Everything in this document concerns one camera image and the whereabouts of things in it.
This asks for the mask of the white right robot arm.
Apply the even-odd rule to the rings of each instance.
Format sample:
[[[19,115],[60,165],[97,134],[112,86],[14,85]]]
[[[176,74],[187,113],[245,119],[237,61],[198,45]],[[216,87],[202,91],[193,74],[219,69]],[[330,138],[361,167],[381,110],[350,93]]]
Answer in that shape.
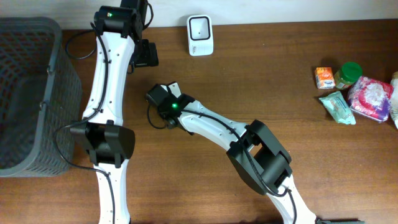
[[[292,174],[292,158],[271,130],[255,119],[251,124],[225,118],[180,91],[177,83],[156,84],[146,100],[169,129],[198,134],[226,151],[243,182],[268,196],[284,223],[319,223],[299,194]]]

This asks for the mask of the orange tissue pack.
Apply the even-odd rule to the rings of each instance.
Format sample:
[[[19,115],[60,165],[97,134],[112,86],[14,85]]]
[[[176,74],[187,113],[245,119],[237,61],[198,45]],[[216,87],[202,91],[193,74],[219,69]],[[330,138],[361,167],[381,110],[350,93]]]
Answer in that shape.
[[[335,80],[331,67],[317,67],[315,69],[315,81],[318,89],[332,89]]]

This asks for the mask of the teal wipes packet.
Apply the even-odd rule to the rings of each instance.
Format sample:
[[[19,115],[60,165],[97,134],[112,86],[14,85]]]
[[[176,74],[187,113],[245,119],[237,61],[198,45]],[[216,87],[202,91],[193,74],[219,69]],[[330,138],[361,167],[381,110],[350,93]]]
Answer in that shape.
[[[323,106],[337,123],[355,125],[355,117],[340,91],[319,98]]]

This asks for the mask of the green lid jar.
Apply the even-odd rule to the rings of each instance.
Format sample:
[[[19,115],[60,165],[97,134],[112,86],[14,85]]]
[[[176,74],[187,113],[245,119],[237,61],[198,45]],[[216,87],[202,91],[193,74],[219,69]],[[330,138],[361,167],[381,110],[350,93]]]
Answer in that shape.
[[[363,69],[355,62],[346,62],[334,74],[335,88],[344,90],[358,81],[363,75]]]

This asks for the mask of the red purple snack packet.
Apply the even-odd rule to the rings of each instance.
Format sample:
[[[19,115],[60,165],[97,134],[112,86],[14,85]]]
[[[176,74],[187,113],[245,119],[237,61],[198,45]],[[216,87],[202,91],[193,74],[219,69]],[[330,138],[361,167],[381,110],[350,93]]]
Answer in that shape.
[[[349,89],[348,104],[355,113],[382,123],[388,120],[393,91],[391,84],[361,76]]]

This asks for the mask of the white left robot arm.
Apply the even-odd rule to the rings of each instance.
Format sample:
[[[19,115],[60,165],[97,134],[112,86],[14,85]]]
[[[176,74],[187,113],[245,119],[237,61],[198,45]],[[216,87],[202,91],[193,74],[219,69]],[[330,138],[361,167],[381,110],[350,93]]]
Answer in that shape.
[[[146,0],[122,1],[95,12],[96,68],[90,100],[82,121],[70,128],[87,152],[99,187],[100,223],[130,223],[127,206],[127,165],[135,133],[123,126],[126,78],[136,67],[159,64],[155,44],[143,39],[153,8]]]

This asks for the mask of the white bamboo print tube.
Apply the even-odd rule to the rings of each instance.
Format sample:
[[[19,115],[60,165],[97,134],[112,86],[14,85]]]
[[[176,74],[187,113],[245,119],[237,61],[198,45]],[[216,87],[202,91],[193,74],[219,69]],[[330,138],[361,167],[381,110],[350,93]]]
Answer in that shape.
[[[394,91],[391,95],[391,108],[390,108],[390,116],[394,122],[396,128],[398,128],[398,120],[397,120],[397,98],[398,98],[398,89],[397,89],[397,82],[398,82],[398,72],[394,72],[392,75],[391,85],[394,88]]]

